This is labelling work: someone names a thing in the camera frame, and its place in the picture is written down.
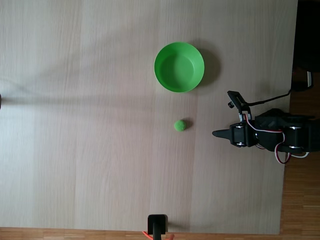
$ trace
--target table surface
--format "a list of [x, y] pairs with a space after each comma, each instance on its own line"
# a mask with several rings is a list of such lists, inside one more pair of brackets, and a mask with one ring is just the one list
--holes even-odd
[[[291, 85], [297, 1], [0, 1], [0, 226], [276, 234], [284, 167], [212, 136]], [[166, 44], [197, 47], [201, 84], [155, 79]], [[258, 115], [289, 98], [252, 108]], [[176, 132], [176, 120], [192, 126]]]

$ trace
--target green ball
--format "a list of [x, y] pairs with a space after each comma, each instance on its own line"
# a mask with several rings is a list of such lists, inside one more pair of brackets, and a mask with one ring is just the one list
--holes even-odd
[[175, 130], [177, 130], [178, 132], [182, 132], [186, 129], [187, 124], [185, 123], [185, 121], [183, 120], [178, 120], [174, 123], [174, 128]]

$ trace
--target green bowl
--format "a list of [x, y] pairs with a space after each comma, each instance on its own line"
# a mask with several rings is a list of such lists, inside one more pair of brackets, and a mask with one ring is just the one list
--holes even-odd
[[158, 53], [154, 61], [154, 74], [166, 89], [184, 93], [194, 89], [205, 72], [201, 53], [186, 42], [173, 42]]

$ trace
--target cable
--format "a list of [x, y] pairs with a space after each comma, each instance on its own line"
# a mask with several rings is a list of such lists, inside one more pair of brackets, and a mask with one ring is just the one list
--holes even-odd
[[302, 156], [297, 156], [297, 155], [293, 155], [293, 154], [291, 154], [291, 156], [292, 157], [295, 157], [295, 158], [298, 158], [298, 159], [304, 159], [306, 156], [308, 156], [309, 155], [309, 152], [308, 151], [306, 151], [305, 152], [305, 155], [302, 155]]
[[262, 130], [262, 129], [256, 129], [254, 126], [252, 126], [252, 124], [249, 122], [249, 119], [248, 119], [248, 115], [247, 114], [244, 114], [244, 118], [245, 118], [245, 121], [246, 123], [251, 127], [253, 128], [254, 130], [258, 131], [258, 132], [266, 132], [266, 133], [275, 133], [275, 134], [279, 134], [279, 133], [282, 133], [282, 136], [283, 136], [283, 140], [282, 142], [279, 142], [277, 145], [275, 145], [275, 148], [274, 148], [274, 155], [275, 155], [275, 159], [278, 163], [280, 164], [286, 164], [290, 158], [291, 158], [291, 153], [288, 153], [287, 156], [286, 156], [286, 159], [284, 162], [282, 162], [278, 156], [278, 147], [283, 144], [286, 140], [286, 136], [285, 134], [283, 133], [282, 130]]
[[260, 146], [258, 144], [255, 145], [258, 149], [265, 149], [263, 146]]
[[244, 114], [244, 118], [246, 120], [246, 123], [249, 124], [249, 126], [251, 128], [253, 128], [254, 130], [258, 131], [258, 132], [266, 132], [266, 133], [275, 133], [275, 134], [278, 134], [278, 133], [282, 133], [282, 130], [262, 130], [262, 129], [256, 129], [254, 126], [251, 125], [251, 123], [249, 122], [249, 119], [248, 119], [248, 115], [247, 114]]
[[251, 106], [255, 106], [255, 105], [259, 105], [259, 104], [265, 104], [267, 102], [270, 102], [270, 101], [273, 101], [273, 100], [276, 100], [276, 99], [280, 99], [280, 98], [283, 98], [283, 97], [286, 97], [288, 96], [289, 94], [291, 93], [291, 89], [288, 91], [287, 94], [284, 94], [284, 95], [281, 95], [281, 96], [276, 96], [276, 97], [273, 97], [273, 98], [270, 98], [270, 99], [267, 99], [267, 100], [263, 100], [263, 101], [256, 101], [256, 102], [250, 102], [250, 103], [246, 103], [249, 107]]
[[[148, 233], [146, 233], [145, 231], [142, 232], [148, 239], [150, 240], [154, 240], [154, 238], [152, 236], [150, 236]], [[175, 237], [174, 234], [171, 234], [169, 238], [166, 238], [165, 240], [173, 240]]]
[[286, 140], [286, 136], [285, 136], [284, 133], [282, 133], [282, 136], [283, 136], [282, 142], [279, 142], [277, 145], [275, 145], [274, 155], [275, 155], [275, 159], [276, 159], [276, 161], [277, 161], [278, 163], [280, 163], [280, 164], [286, 164], [286, 163], [290, 160], [290, 158], [291, 158], [291, 153], [288, 153], [288, 154], [286, 155], [285, 161], [281, 161], [280, 158], [279, 158], [279, 155], [278, 155], [278, 147], [279, 147], [281, 144], [283, 144], [283, 143], [285, 142], [285, 140]]

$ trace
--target orange wire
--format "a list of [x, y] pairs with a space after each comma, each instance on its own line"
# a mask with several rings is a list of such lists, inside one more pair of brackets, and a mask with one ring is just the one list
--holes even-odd
[[[154, 240], [154, 238], [152, 236], [150, 236], [148, 233], [146, 233], [145, 231], [142, 232], [148, 239], [150, 240]], [[171, 234], [171, 236], [169, 238], [166, 238], [165, 240], [173, 240], [175, 237], [175, 235]]]

